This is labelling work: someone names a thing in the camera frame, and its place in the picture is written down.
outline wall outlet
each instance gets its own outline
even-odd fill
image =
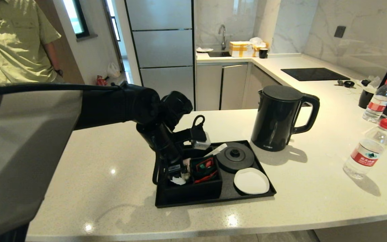
[[[337,26],[334,37],[342,38],[345,30],[346,30],[346,26]]]

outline bottle label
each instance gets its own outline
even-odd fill
[[[386,105],[387,105],[387,100],[383,101],[376,97],[373,97],[371,98],[371,101],[368,104],[368,108],[376,112],[383,112]]]
[[[380,158],[380,154],[364,148],[361,144],[350,155],[352,159],[364,166],[373,166]]]

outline person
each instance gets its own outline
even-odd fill
[[[0,85],[63,82],[59,38],[34,0],[0,0]]]

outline plastic water bottle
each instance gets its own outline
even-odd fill
[[[383,86],[377,89],[375,95],[365,109],[362,117],[370,122],[376,123],[387,105],[387,80]]]
[[[343,166],[343,170],[351,177],[362,179],[377,162],[387,146],[387,118],[368,131],[353,150]]]

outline black mug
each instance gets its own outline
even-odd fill
[[[361,96],[359,97],[358,106],[366,109],[368,104],[371,101],[371,98],[374,96],[374,93],[376,92],[375,89],[364,89],[361,93]]]
[[[259,58],[265,59],[267,57],[268,57],[268,49],[267,48],[259,49]]]
[[[302,93],[292,87],[267,86],[259,90],[261,97],[252,142],[263,150],[280,151],[289,143],[294,133],[311,129],[319,111],[319,98]],[[303,103],[313,106],[307,124],[295,127]]]

